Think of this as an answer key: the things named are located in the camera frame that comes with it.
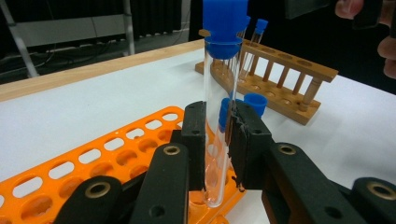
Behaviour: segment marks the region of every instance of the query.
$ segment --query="metal frame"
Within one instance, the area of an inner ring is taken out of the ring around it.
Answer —
[[[128,55],[134,54],[134,29],[131,4],[123,0],[123,14],[91,18],[78,18],[57,21],[31,21],[16,23],[7,6],[0,0],[0,7],[6,17],[9,31],[28,71],[28,77],[38,77],[27,47],[95,38],[107,35],[126,34]]]

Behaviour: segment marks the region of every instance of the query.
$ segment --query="test tube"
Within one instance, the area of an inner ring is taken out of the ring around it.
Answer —
[[[221,204],[225,180],[229,167],[229,145],[231,136],[231,114],[234,111],[239,53],[242,39],[232,44],[217,44],[205,40],[205,192],[204,201],[209,207]],[[223,53],[216,55],[214,49]],[[224,73],[220,60],[229,61]]]
[[[218,207],[229,166],[231,114],[234,109],[248,0],[204,0],[205,38],[205,188],[204,202]]]
[[[247,16],[246,18],[245,18],[245,20],[246,20],[246,25],[247,25],[247,27],[245,28],[245,30],[243,30],[243,31],[241,31],[241,32],[238,32],[238,34],[236,35],[236,36],[238,36],[238,37],[240,37],[240,38],[245,38],[245,33],[246,33],[246,31],[247,31],[247,28],[248,28],[248,24],[250,23],[250,17],[249,16]]]
[[[267,27],[268,21],[258,19],[256,24],[256,29],[250,39],[249,45],[253,45],[253,43],[260,43],[262,41],[262,35],[264,34],[264,30]],[[244,55],[241,64],[241,70],[238,75],[239,81],[244,81],[248,75],[248,71],[250,71],[250,67],[253,62],[254,55],[247,53]]]

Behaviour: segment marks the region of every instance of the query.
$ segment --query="brass insert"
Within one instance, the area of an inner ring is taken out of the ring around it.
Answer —
[[[290,155],[290,156],[296,154],[296,152],[297,152],[296,149],[294,149],[293,147],[285,147],[285,146],[280,147],[279,151],[283,154]]]
[[[370,190],[375,196],[385,200],[396,200],[396,192],[390,187],[378,182],[369,182],[367,189]]]
[[[165,147],[163,152],[168,156],[177,155],[180,152],[180,148],[178,147]]]
[[[91,184],[85,190],[87,198],[95,199],[106,195],[110,191],[110,184],[107,182],[97,182]]]

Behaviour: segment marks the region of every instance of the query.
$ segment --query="clear plastic tube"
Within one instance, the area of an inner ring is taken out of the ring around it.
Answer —
[[[260,32],[260,33],[254,32],[253,36],[250,39],[249,45],[251,46],[253,43],[260,43],[260,41],[262,41],[262,34],[263,34],[263,32]],[[246,53],[244,55],[244,58],[243,58],[243,61],[241,64],[241,70],[238,75],[239,81],[243,81],[246,79],[248,72],[250,71],[250,68],[251,68],[251,65],[253,62],[253,58],[254,58],[254,55],[252,55],[250,53]]]
[[[205,41],[205,193],[209,207],[217,207],[224,196],[229,167],[231,114],[233,112],[236,82],[239,72],[241,43],[216,44]],[[233,53],[217,58],[208,49],[220,48]]]
[[[242,38],[242,39],[245,38],[245,33],[246,33],[246,31],[247,31],[248,24],[250,23],[250,17],[249,17],[249,16],[246,16],[246,18],[245,18],[245,23],[246,23],[246,28],[245,28],[245,30],[243,30],[243,31],[241,31],[241,32],[238,32],[238,33],[236,34],[236,36],[238,36],[239,38]]]

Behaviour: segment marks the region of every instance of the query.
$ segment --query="white table surface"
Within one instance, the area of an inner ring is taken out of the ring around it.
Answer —
[[[203,76],[194,71],[203,58],[200,49],[1,102],[0,181],[169,105],[203,100]],[[276,67],[270,79],[279,74]],[[293,81],[290,75],[285,85]],[[363,176],[396,184],[396,96],[336,77],[322,84],[316,100],[322,105],[306,126],[267,108],[262,119],[274,139],[302,148],[348,188]],[[261,192],[248,192],[227,218],[268,223]]]

